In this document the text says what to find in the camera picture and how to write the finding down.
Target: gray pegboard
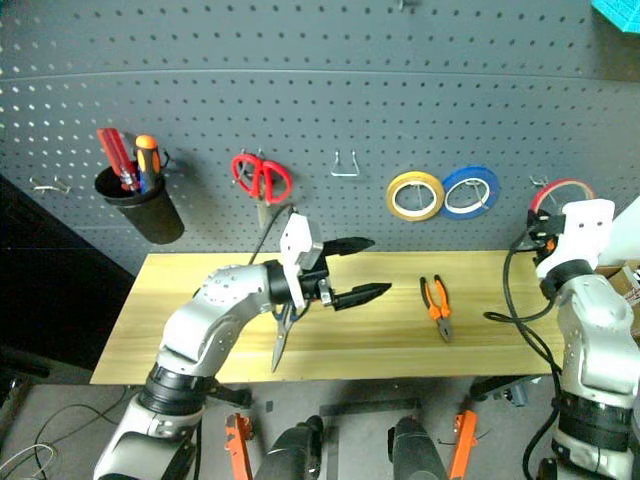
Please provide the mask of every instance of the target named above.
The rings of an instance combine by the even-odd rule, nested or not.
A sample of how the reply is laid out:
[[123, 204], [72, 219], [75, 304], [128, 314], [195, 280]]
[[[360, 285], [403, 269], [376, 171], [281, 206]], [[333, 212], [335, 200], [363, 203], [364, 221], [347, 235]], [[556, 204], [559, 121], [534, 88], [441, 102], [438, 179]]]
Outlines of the gray pegboard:
[[[34, 198], [134, 273], [149, 251], [252, 249], [254, 203], [229, 174], [241, 148], [290, 169], [294, 200], [326, 238], [369, 236], [378, 250], [505, 248], [534, 193], [529, 175], [578, 176], [630, 202], [640, 40], [587, 2], [478, 4], [12, 2], [0, 172], [25, 191], [30, 176], [59, 175], [69, 196]], [[93, 191], [106, 125], [152, 133], [171, 153], [187, 228], [177, 242], [147, 243]], [[356, 150], [361, 177], [330, 176], [336, 149], [346, 162]], [[393, 176], [442, 179], [470, 164], [502, 184], [485, 215], [409, 224], [387, 211]]]

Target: orange bracket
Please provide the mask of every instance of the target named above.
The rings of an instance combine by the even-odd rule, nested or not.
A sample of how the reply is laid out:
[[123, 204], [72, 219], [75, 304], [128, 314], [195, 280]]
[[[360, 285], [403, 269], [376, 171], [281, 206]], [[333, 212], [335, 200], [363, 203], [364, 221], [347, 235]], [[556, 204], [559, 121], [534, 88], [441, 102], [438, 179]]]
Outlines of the orange bracket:
[[451, 480], [464, 478], [471, 457], [471, 449], [478, 444], [476, 440], [476, 425], [478, 415], [471, 410], [465, 410], [460, 415], [456, 415], [456, 429], [458, 430], [458, 443], [453, 454], [449, 478]]
[[234, 480], [253, 480], [251, 463], [247, 452], [247, 440], [251, 439], [251, 420], [239, 413], [227, 417], [225, 423], [227, 442], [225, 450], [231, 457], [231, 469]]

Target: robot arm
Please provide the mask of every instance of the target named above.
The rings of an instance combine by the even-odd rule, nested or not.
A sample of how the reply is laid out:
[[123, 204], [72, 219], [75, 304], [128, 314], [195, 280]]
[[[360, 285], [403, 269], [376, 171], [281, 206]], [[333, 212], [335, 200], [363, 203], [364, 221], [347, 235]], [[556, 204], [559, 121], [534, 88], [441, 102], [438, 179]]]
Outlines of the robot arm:
[[609, 241], [613, 210], [609, 200], [568, 203], [562, 216], [539, 218], [532, 231], [540, 247], [536, 272], [545, 296], [556, 300], [565, 341], [552, 444], [558, 460], [544, 461], [539, 478], [587, 478], [587, 472], [631, 478], [629, 439], [640, 379], [640, 352], [630, 333], [633, 313], [593, 273]]
[[131, 399], [94, 471], [94, 480], [182, 479], [195, 455], [190, 438], [208, 393], [244, 326], [276, 305], [321, 299], [336, 310], [366, 303], [390, 284], [369, 284], [336, 295], [325, 257], [372, 245], [350, 238], [322, 243], [316, 229], [293, 214], [281, 242], [284, 266], [271, 261], [212, 273], [167, 321], [160, 350], [142, 392]]

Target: wooden table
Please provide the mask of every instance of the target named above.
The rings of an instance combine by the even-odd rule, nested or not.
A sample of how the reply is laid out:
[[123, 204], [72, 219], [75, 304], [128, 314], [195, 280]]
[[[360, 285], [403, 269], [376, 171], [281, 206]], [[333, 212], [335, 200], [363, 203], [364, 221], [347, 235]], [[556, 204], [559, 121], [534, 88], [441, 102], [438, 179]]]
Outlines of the wooden table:
[[[292, 329], [275, 373], [276, 324], [261, 315], [244, 329], [218, 373], [223, 383], [448, 375], [515, 375], [549, 371], [516, 328], [490, 322], [485, 310], [505, 312], [501, 271], [505, 252], [359, 253], [330, 257], [336, 292], [368, 282], [393, 287], [367, 305], [341, 312], [314, 304]], [[258, 262], [277, 258], [258, 257]], [[189, 301], [216, 268], [245, 263], [248, 254], [151, 254], [136, 279], [93, 374], [94, 384], [142, 384], [153, 366], [164, 323]], [[418, 278], [439, 273], [449, 290], [455, 339], [445, 344], [427, 313]], [[517, 255], [512, 291], [521, 315], [544, 307], [531, 257]], [[555, 313], [535, 330], [562, 362]]]

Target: pen holder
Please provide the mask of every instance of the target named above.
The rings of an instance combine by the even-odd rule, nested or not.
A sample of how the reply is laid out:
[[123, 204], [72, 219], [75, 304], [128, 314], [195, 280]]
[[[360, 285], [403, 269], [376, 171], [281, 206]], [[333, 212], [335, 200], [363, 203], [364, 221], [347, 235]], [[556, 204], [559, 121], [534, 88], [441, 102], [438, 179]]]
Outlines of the pen holder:
[[107, 168], [96, 178], [95, 188], [151, 243], [171, 243], [184, 232], [184, 224], [167, 193], [162, 175], [152, 190], [133, 194], [123, 190], [118, 176]]

